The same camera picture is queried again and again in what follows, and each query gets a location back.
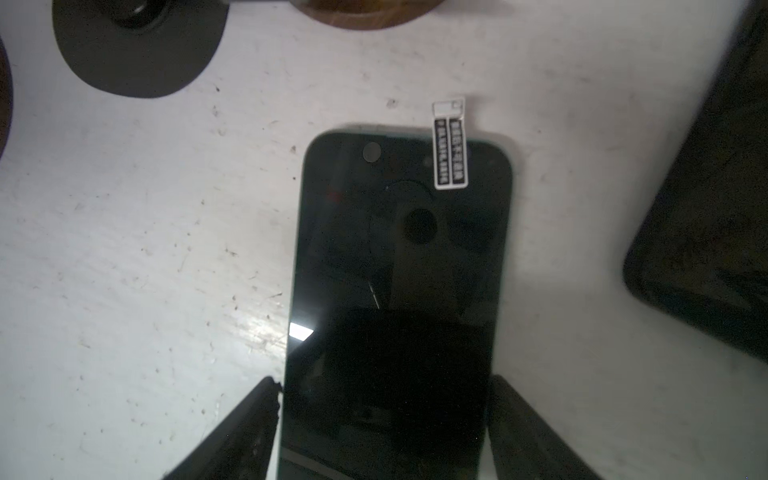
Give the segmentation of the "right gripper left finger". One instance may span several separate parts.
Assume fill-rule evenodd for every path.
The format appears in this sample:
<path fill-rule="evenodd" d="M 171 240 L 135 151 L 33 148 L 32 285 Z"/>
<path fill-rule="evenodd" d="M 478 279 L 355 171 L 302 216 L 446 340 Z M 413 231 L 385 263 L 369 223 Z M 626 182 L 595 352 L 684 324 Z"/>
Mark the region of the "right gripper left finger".
<path fill-rule="evenodd" d="M 255 479 L 267 475 L 282 386 L 263 378 L 170 473 L 173 480 Z"/>

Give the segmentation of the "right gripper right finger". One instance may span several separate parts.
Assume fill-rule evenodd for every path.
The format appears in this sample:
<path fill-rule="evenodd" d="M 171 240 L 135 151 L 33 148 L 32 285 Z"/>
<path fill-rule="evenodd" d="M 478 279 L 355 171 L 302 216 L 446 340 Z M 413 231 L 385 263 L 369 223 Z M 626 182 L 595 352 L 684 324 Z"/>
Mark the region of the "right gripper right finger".
<path fill-rule="evenodd" d="M 490 379 L 487 427 L 500 479 L 600 479 L 500 375 Z"/>

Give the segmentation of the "black phone stand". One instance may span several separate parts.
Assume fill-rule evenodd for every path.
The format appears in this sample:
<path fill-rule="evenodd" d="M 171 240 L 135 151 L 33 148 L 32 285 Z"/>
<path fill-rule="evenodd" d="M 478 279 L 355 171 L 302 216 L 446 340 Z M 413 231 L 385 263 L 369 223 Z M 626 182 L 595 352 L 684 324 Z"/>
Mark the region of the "black phone stand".
<path fill-rule="evenodd" d="M 513 176 L 466 109 L 307 148 L 279 478 L 477 477 Z"/>
<path fill-rule="evenodd" d="M 643 303 L 766 360 L 766 2 L 741 15 L 623 280 Z"/>

